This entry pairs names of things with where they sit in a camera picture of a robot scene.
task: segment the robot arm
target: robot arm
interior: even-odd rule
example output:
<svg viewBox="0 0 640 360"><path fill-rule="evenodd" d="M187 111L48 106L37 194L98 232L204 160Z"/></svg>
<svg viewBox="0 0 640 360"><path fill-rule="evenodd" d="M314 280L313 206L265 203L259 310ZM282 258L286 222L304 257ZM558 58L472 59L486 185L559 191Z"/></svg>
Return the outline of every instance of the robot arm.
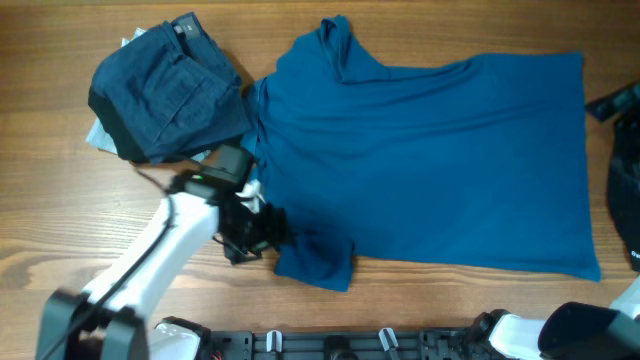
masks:
<svg viewBox="0 0 640 360"><path fill-rule="evenodd" d="M129 307L148 323L158 301L187 260L218 232L217 206L211 206L206 199L187 193L169 196L175 204L175 225L147 261L104 304L106 309L118 312ZM156 239L166 221L167 207L168 200L163 199L149 225L125 254L84 287L82 292L89 294L89 303L95 304L111 289Z"/></svg>

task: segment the jeans pocket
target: jeans pocket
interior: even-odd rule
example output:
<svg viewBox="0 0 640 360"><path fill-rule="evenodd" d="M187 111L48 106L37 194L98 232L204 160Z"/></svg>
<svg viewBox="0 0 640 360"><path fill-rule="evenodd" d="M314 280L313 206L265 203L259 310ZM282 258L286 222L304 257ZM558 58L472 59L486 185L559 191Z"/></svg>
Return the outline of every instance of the jeans pocket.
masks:
<svg viewBox="0 0 640 360"><path fill-rule="evenodd" d="M210 125L229 84L182 53L168 53L165 61L168 66L149 82L155 85L148 92L149 111L159 121L150 138L154 145L179 149Z"/></svg>

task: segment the blue t-shirt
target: blue t-shirt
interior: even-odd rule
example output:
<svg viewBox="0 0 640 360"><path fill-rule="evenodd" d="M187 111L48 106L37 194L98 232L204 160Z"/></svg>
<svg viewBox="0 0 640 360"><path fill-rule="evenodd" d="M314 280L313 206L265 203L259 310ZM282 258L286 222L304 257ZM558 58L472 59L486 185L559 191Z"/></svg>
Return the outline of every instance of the blue t-shirt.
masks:
<svg viewBox="0 0 640 360"><path fill-rule="evenodd" d="M582 65L389 67L345 17L323 20L250 94L244 146L297 234L276 273L346 291L355 254L599 280Z"/></svg>

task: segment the clothing label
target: clothing label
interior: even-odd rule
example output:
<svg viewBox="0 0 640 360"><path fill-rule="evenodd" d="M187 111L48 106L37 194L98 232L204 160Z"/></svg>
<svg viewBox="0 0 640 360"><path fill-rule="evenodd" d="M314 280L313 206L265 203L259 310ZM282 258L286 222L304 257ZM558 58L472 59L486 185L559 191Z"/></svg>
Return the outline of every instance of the clothing label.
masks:
<svg viewBox="0 0 640 360"><path fill-rule="evenodd" d="M184 34L187 36L187 40L200 36L200 30L196 26L196 23L195 21L193 21L192 17L179 20L178 25L180 26Z"/></svg>

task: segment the wooden table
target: wooden table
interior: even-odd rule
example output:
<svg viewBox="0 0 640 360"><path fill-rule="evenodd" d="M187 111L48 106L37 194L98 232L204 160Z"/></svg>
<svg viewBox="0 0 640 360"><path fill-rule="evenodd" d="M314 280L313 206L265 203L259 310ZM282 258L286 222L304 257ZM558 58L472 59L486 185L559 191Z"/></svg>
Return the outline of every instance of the wooden table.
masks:
<svg viewBox="0 0 640 360"><path fill-rule="evenodd" d="M91 76L136 27L193 10L246 69L247 81L272 72L297 36L336 14L350 17L358 39L385 64L428 67L481 52L581 50L588 98L640 78L635 1L74 2L1 2L8 6L0 8L0 359L32 358L47 297L59 286L80 289L108 267L159 203L158 191L129 164L84 142L95 118L86 105ZM232 268L210 243L176 278L154 319L174 315L254 331L417 329L465 325L494 308L546 317L569 300L607 306L636 274L605 208L611 124L587 119L586 126L600 283L361 258L342 294L276 277L274 253Z"/></svg>

